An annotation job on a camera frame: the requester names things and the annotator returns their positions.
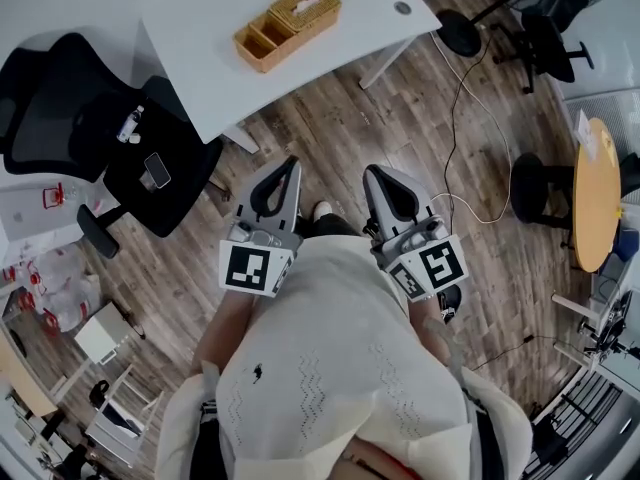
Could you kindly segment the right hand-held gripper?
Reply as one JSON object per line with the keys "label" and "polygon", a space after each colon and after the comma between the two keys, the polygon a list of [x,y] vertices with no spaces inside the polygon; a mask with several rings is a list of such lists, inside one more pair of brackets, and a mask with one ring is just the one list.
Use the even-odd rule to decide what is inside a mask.
{"label": "right hand-held gripper", "polygon": [[[379,232],[396,236],[374,240],[371,253],[410,301],[433,297],[468,276],[460,239],[433,215],[422,184],[399,170],[371,164],[363,185]],[[399,235],[397,227],[411,228]]]}

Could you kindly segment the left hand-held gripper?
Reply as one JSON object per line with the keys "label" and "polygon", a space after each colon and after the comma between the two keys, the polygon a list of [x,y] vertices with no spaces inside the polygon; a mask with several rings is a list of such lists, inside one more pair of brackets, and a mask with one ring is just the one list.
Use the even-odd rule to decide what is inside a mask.
{"label": "left hand-held gripper", "polygon": [[296,232],[301,174],[299,159],[289,156],[263,165],[246,180],[236,217],[220,241],[222,288],[269,298],[278,294],[303,242]]}

